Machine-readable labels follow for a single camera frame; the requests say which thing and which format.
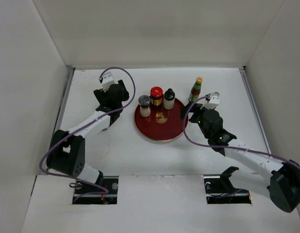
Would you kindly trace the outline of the red sauce bottle green label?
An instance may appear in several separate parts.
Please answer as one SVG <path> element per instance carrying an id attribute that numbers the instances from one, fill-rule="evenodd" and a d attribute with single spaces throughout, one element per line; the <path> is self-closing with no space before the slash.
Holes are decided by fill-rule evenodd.
<path id="1" fill-rule="evenodd" d="M 199 98 L 200 92 L 201 92 L 201 86 L 202 86 L 203 78 L 197 77 L 194 85 L 191 88 L 190 95 L 188 97 L 188 101 L 196 101 Z"/>

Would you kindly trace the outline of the white bottle black cap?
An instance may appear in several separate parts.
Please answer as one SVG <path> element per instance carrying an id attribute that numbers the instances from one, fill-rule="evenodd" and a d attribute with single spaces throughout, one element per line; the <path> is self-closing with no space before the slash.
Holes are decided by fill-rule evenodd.
<path id="1" fill-rule="evenodd" d="M 166 110 L 171 110 L 174 106 L 174 103 L 175 103 L 175 92 L 173 91 L 173 89 L 169 88 L 164 93 L 163 107 Z"/>

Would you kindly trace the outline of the red lid sauce jar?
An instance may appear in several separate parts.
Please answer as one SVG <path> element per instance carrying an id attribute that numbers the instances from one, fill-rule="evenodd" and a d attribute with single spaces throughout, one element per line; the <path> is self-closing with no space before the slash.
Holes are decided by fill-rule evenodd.
<path id="1" fill-rule="evenodd" d="M 163 102 L 163 90 L 159 86 L 154 86 L 150 90 L 151 106 L 153 109 L 159 109 Z"/>

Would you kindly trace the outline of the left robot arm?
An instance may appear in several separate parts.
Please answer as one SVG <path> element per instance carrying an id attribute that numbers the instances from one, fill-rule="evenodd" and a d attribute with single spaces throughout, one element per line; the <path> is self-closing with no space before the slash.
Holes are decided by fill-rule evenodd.
<path id="1" fill-rule="evenodd" d="M 108 129 L 123 111 L 122 102 L 129 99 L 122 80 L 109 81 L 103 88 L 94 90 L 99 107 L 82 123 L 68 131 L 57 130 L 52 138 L 51 147 L 55 147 L 46 159 L 48 168 L 69 177 L 87 182 L 91 193 L 103 189 L 103 173 L 92 168 L 86 162 L 86 138 Z"/>

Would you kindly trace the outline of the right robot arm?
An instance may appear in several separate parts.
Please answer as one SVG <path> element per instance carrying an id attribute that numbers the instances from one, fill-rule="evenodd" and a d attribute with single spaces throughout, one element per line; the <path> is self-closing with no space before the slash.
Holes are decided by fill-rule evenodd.
<path id="1" fill-rule="evenodd" d="M 220 187 L 225 192 L 241 189 L 253 191 L 269 198 L 280 210 L 290 213 L 300 204 L 300 166 L 267 152 L 249 148 L 239 138 L 223 127 L 223 119 L 215 109 L 189 102 L 180 108 L 185 120 L 189 113 L 191 123 L 199 126 L 208 143 L 207 148 L 248 167 L 253 174 L 242 172 L 236 166 L 220 174 Z"/>

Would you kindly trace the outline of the red round tray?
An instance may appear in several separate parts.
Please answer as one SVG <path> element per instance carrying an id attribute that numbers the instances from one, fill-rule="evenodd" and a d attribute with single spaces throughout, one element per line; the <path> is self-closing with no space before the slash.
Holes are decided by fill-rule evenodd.
<path id="1" fill-rule="evenodd" d="M 171 110 L 152 109 L 148 117 L 142 117 L 140 107 L 137 106 L 134 112 L 135 125 L 141 134 L 151 140 L 173 140 L 183 134 L 183 126 L 188 124 L 188 119 L 181 119 L 180 108 L 183 106 L 184 104 L 179 99 L 175 99 Z"/>

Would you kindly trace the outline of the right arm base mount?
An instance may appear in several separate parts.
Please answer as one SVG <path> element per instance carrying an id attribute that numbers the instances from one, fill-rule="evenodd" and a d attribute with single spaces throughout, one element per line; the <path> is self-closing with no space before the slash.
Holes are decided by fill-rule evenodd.
<path id="1" fill-rule="evenodd" d="M 204 176 L 207 204 L 251 204 L 250 193 L 233 187 L 229 180 L 238 170 L 238 167 L 231 166 L 221 174 Z"/>

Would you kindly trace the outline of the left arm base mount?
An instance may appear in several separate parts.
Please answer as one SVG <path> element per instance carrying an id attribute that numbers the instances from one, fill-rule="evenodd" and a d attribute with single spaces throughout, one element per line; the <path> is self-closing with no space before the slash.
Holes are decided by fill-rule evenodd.
<path id="1" fill-rule="evenodd" d="M 117 204 L 119 177 L 104 176 L 103 181 L 99 186 L 108 191 L 95 187 L 93 185 L 75 181 L 69 184 L 73 188 L 72 204 L 76 205 L 114 205 Z"/>

